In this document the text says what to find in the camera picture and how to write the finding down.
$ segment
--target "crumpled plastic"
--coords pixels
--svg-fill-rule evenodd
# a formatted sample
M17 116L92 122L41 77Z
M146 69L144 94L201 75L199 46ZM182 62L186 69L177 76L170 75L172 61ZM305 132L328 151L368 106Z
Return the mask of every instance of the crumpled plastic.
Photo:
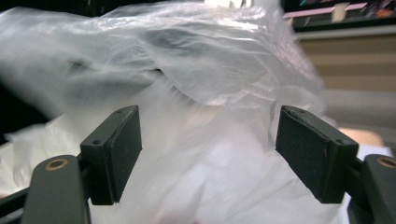
M63 114L10 136L15 190L40 160L77 155L112 111L139 105L143 150L120 203L91 206L93 223L339 223L338 206L317 202L274 151L282 105L325 108L281 13L161 3L93 19L0 14L0 80Z

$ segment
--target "translucent plastic sheet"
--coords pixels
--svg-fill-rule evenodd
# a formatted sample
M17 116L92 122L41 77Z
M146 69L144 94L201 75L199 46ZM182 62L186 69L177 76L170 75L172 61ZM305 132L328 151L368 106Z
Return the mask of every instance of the translucent plastic sheet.
M324 110L280 13L186 3L94 19L1 14L1 81L64 114L10 136L15 189L39 159L77 154L112 111L139 105L143 151L120 204L92 206L93 223L338 223L337 206L318 203L274 151L282 105Z

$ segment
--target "plastic bag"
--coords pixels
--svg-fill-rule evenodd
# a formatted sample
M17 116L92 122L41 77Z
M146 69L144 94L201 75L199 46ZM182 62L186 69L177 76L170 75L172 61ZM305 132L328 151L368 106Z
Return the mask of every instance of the plastic bag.
M14 135L15 153L30 155L14 162L14 179L35 154L45 159L53 128L59 144L79 142L139 105L143 151L120 204L92 206L93 223L338 223L338 206L317 202L274 151L282 105L324 110L321 81L280 13L178 3L94 19L1 14L1 81L68 120ZM40 144L21 138L35 133Z

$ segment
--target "gray surface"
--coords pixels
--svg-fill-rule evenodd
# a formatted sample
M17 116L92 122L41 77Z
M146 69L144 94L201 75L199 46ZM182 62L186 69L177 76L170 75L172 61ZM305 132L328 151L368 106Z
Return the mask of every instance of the gray surface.
M378 133L396 152L396 92L326 90L325 101L340 127Z

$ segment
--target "white plastic bag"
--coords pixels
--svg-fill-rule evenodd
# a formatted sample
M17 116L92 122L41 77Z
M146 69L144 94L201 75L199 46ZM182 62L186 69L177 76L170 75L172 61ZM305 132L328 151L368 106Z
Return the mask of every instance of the white plastic bag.
M31 156L14 174L34 167L35 153L45 159L51 129L81 141L139 105L143 151L120 204L92 206L93 223L338 223L338 207L317 202L274 151L282 105L324 110L321 81L280 13L179 3L94 19L1 14L1 81L69 120L39 132L40 144L18 145L34 131L15 134L15 153Z

